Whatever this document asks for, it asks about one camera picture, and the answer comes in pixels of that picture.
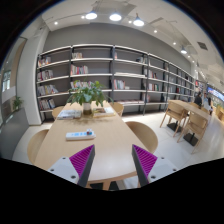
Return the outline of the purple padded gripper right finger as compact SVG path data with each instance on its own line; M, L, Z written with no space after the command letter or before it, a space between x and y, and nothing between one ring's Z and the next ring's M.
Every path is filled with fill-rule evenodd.
M165 157L157 157L137 145L132 145L132 157L141 187L178 170L178 168Z

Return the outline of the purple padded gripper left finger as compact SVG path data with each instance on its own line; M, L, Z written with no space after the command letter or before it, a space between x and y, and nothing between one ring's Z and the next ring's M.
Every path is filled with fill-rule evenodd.
M61 157L48 172L85 187L95 157L95 146L90 145L70 157Z

